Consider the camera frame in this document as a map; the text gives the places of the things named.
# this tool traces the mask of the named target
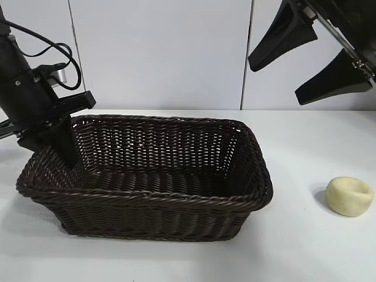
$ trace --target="brown wicker basket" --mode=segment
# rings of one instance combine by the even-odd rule
[[[70,234],[124,239],[233,238],[273,195],[251,130],[234,120],[143,116],[72,119],[79,163],[45,147],[17,181]]]

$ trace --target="panel seam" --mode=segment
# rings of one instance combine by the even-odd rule
[[[71,21],[71,24],[72,24],[73,38],[75,40],[76,51],[77,51],[77,56],[78,56],[78,63],[80,65],[80,69],[81,69],[81,72],[82,72],[83,89],[86,91],[85,76],[84,76],[83,69],[82,69],[82,62],[81,62],[81,57],[80,57],[80,51],[79,51],[79,48],[78,48],[77,34],[76,34],[75,24],[74,24],[74,21],[73,21],[73,13],[72,13],[72,7],[71,7],[71,0],[67,0],[67,1],[68,1],[68,7],[69,7],[69,14],[70,14],[70,18],[71,18],[70,21]]]
[[[251,42],[254,1],[255,0],[251,1],[251,11],[250,11],[250,17],[249,17],[249,28],[248,28],[248,38],[247,38],[247,48],[246,48],[246,59],[245,59],[245,63],[244,63],[244,72],[243,72],[243,85],[241,87],[240,110],[243,110],[244,94],[245,94],[245,90],[246,90],[246,80],[247,80],[247,70],[248,70],[248,54],[249,54],[250,42]]]

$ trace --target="wire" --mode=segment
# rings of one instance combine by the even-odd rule
[[[9,22],[6,19],[0,19],[0,23],[2,23],[4,25],[8,25],[11,28],[18,29],[19,31],[25,32],[25,33],[27,33],[27,34],[29,34],[31,36],[34,36],[34,37],[40,39],[41,41],[46,42],[48,45],[54,47],[60,53],[64,54],[69,59],[68,63],[72,62],[72,64],[74,65],[74,67],[75,67],[75,69],[77,71],[77,77],[78,77],[78,79],[77,79],[76,85],[75,86],[66,86],[61,81],[59,81],[57,78],[55,78],[54,76],[51,76],[49,78],[55,80],[57,84],[59,84],[61,87],[65,88],[67,90],[77,90],[80,87],[80,85],[81,85],[81,79],[82,79],[81,70],[80,70],[80,67],[77,64],[76,60],[72,57],[71,54],[69,54],[67,51],[65,51],[63,48],[61,48],[57,43],[52,42],[48,38],[45,38],[44,36],[42,36],[42,35],[34,32],[34,31],[31,31],[30,29],[24,28],[23,26],[17,25],[17,24],[15,24],[13,22]]]
[[[13,45],[14,45],[14,47],[16,48],[16,50],[17,50],[19,53],[21,53],[21,54],[23,54],[23,56],[25,56],[25,57],[29,57],[29,58],[35,58],[35,57],[42,56],[43,54],[45,54],[48,50],[50,50],[50,49],[52,48],[52,46],[49,46],[49,47],[47,47],[46,49],[44,49],[43,51],[40,51],[39,53],[37,53],[37,54],[35,54],[35,55],[29,55],[29,54],[26,54],[24,51],[22,51],[22,50],[19,48],[19,46],[18,46],[18,44],[17,44],[16,41],[13,41]],[[65,43],[56,43],[56,45],[63,46],[64,48],[66,48],[66,49],[68,50],[70,56],[72,56],[72,54],[73,54],[72,49],[71,49],[71,47],[69,47],[67,44],[65,44]],[[65,63],[64,68],[66,68],[67,66],[69,66],[70,62],[71,62],[71,60],[69,60],[67,63]]]

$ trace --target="white tabletop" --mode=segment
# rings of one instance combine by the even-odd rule
[[[357,177],[376,187],[376,112],[91,110],[85,113],[213,117],[255,133],[274,198],[239,235],[218,243],[69,236],[15,180],[31,153],[0,141],[0,281],[376,281],[376,204],[346,218],[325,204],[326,184]]]

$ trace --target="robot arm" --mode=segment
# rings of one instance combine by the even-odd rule
[[[0,7],[0,108],[9,118],[0,123],[0,139],[16,134],[18,144],[33,151],[49,144],[68,165],[74,166],[77,155],[70,114],[91,109],[95,100],[89,91],[58,98],[51,83],[62,85],[56,74],[69,63],[31,69],[10,34],[10,26],[44,40],[70,59],[78,72],[78,82],[65,88],[76,90],[81,83],[79,66],[70,54],[43,36],[6,21]]]
[[[283,0],[268,32],[249,56],[259,71],[286,52],[317,39],[317,19],[343,50],[318,75],[296,90],[301,105],[330,96],[366,92],[376,74],[375,0]]]

